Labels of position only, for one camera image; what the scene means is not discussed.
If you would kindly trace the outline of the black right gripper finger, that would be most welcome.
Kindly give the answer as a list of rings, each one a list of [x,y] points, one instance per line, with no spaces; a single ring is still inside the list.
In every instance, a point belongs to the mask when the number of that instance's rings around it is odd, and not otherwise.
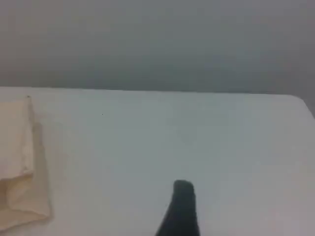
[[[156,232],[157,236],[199,236],[194,186],[187,180],[173,183],[173,194]]]

